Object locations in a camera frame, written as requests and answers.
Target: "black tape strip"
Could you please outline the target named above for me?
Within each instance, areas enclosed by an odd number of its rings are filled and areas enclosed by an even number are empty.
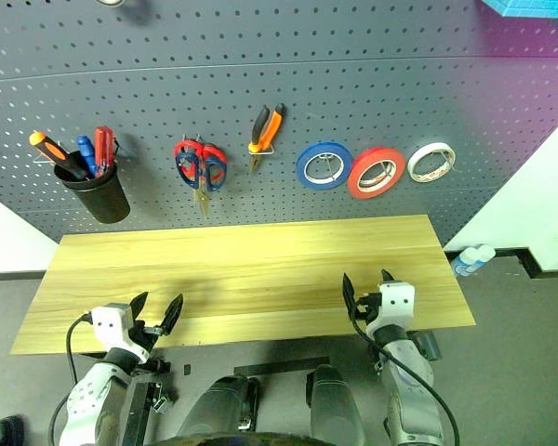
[[[328,358],[328,356],[319,358],[307,358],[305,360],[243,365],[240,367],[235,367],[233,369],[233,374],[243,374],[245,376],[253,376],[258,374],[282,374],[284,372],[296,372],[298,370],[315,369],[321,364],[330,364],[330,359]]]

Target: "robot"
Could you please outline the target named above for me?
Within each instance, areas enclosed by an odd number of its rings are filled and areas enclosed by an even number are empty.
[[[128,305],[109,304],[94,308],[86,315],[85,320],[93,324],[95,336],[105,347],[106,354],[74,386],[66,400],[68,421],[60,437],[60,446],[112,446],[118,444],[122,430],[122,444],[142,444],[150,410],[161,412],[170,403],[161,393],[160,383],[137,386],[131,402],[131,416],[126,426],[120,425],[132,374],[137,370],[155,373],[169,370],[168,363],[154,360],[150,354],[158,337],[168,335],[174,328],[183,303],[179,295],[170,304],[160,325],[145,327],[137,317],[146,297],[143,293]],[[432,389],[432,367],[419,351],[419,346],[424,348],[407,332],[413,319],[414,286],[396,281],[383,270],[379,291],[356,301],[352,283],[344,274],[343,298],[354,328],[370,346],[375,367],[390,395],[384,426],[391,445],[443,446],[445,438],[437,401],[451,421],[454,442],[458,445],[455,419]],[[365,331],[360,329],[358,320],[365,322]],[[365,444],[361,417],[352,393],[336,369],[321,365],[309,374],[306,399],[311,406],[312,438],[258,433],[255,429],[259,381],[241,375],[226,376],[195,403],[177,437],[156,444],[262,445],[274,440],[302,446]]]

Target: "pegboard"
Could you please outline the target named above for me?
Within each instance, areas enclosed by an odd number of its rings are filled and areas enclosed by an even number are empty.
[[[278,102],[276,152],[250,176],[253,120]],[[97,125],[122,146],[131,214],[114,225],[93,219],[27,143],[42,130],[73,151]],[[479,2],[0,2],[0,201],[56,240],[426,213],[445,243],[557,125],[558,20],[503,19]],[[197,134],[230,158],[209,219],[171,156]],[[358,201],[345,185],[298,183],[295,161],[320,140],[406,159],[445,141],[458,161],[433,183],[405,174]]]

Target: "orange pliers handle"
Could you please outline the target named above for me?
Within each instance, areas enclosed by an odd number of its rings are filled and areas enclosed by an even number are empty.
[[[252,127],[252,141],[248,144],[250,153],[267,151],[271,147],[272,139],[275,138],[275,134],[279,130],[285,114],[286,106],[284,104],[279,104],[275,107],[271,120],[267,123],[269,119],[269,109],[266,105],[262,107],[259,117]]]

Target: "blue scissors handle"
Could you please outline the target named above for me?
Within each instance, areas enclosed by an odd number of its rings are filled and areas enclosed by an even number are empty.
[[[212,175],[211,175],[211,167],[216,165],[221,169],[223,175],[221,178],[213,183]],[[205,178],[206,178],[206,186],[209,190],[215,191],[221,189],[223,183],[225,182],[225,177],[227,176],[227,164],[220,160],[217,156],[209,155],[205,158]]]
[[[194,172],[194,178],[189,178],[182,169],[182,165],[188,163]],[[176,154],[176,168],[182,180],[193,189],[198,189],[198,178],[200,177],[200,169],[198,165],[198,156],[195,153],[187,151],[179,151]]]

